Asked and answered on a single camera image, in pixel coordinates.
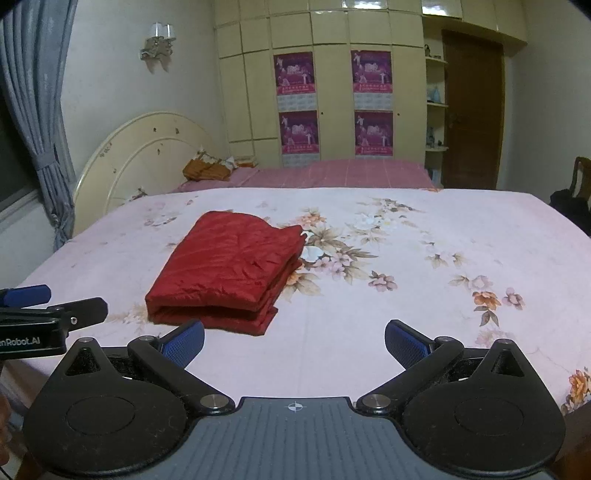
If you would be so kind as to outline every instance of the brown bag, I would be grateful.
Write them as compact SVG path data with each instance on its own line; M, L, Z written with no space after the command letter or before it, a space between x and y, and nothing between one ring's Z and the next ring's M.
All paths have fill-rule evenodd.
M230 169L220 165L219 158L211 157L207 152L199 152L197 158L189 160L183 168L183 175L187 180L227 180L230 177Z

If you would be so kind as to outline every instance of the pink poster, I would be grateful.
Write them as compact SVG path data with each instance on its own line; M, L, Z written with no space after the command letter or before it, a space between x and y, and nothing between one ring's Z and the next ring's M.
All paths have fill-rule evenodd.
M355 111L355 155L391 157L393 140L392 112Z
M279 114L281 124L281 152L318 153L318 117L316 110Z
M279 111L316 110L312 52L285 53L273 58Z
M389 51L353 50L353 92L392 93L392 57Z
M285 53L274 58L277 95L316 92L312 52Z
M279 114L285 167L302 167L320 159L316 110Z

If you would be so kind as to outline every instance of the curtain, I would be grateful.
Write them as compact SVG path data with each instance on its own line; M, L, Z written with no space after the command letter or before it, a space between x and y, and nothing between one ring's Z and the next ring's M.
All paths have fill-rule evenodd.
M74 202L54 144L76 5L77 0L22 0L0 21L2 86L39 176L56 250L74 227Z

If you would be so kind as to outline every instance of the white wall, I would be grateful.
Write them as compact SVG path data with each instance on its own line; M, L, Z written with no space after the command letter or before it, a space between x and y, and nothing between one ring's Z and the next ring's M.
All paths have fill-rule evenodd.
M524 0L528 46L513 58L507 188L547 202L591 157L591 21L568 0Z
M150 25L173 24L168 71L138 57ZM118 126L146 112L188 116L227 148L213 6L207 0L79 0L61 99L76 174Z
M16 287L49 258L53 253L53 236L53 228L39 202L29 204L3 220L0 289Z

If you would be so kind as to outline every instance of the wooden door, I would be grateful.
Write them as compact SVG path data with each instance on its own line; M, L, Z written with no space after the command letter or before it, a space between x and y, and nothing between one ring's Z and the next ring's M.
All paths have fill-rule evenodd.
M447 60L445 188L496 188L504 116L501 45L443 32Z

